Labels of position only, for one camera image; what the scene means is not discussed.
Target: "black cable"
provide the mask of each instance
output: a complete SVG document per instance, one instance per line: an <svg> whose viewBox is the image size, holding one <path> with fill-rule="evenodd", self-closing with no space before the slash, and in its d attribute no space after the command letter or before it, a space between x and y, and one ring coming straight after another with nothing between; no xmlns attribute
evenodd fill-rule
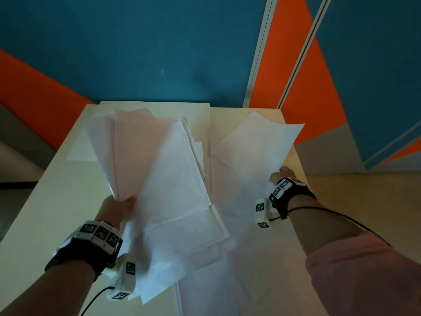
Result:
<svg viewBox="0 0 421 316"><path fill-rule="evenodd" d="M98 297L99 295L101 295L101 294L102 294L103 292L105 292L107 289L114 289L114 288L115 288L115 286L108 286L108 287L104 288L102 291L100 291L98 294L96 294L96 296L92 298L91 302L90 302L90 303L87 305L87 307L83 310L83 312L80 314L80 316L83 316L83 315L86 313L86 311L87 311L87 309L89 308L89 306L91 306L91 304L93 303L93 301L94 301L95 299L97 299L97 297Z"/></svg>
<svg viewBox="0 0 421 316"><path fill-rule="evenodd" d="M379 238L380 238L383 242L385 242L387 245L389 245L390 247L392 247L392 245L390 245L388 242L386 242L386 241L385 241L385 240L384 240L384 239L383 239L383 238L382 238L379 234L377 234L377 233L373 232L370 228L368 228L368 227L364 226L363 224L361 224L360 222L356 221L355 219L350 218L349 216L346 216L346 215L344 215L344 214L341 214L341 213L338 213L338 212L332 211L332 210L330 210L330 209L324 208L324 207L317 207L317 206L299 206L299 207L294 207L294 208L290 209L290 210L288 211L288 213L290 213L290 212L292 212L292 211L296 211L297 209L303 209L303 208L318 209L318 210L320 210L320 211L325 211L325 212L333 213L333 214L336 214L336 215L342 216L342 217L344 217L344 218L346 218L346 219L349 219L351 222L353 222L353 223L357 224L358 226L360 226L360 227L364 228L365 230L368 230L369 232L371 232L371 233L375 234L375 235L376 235L377 237L379 237Z"/></svg>

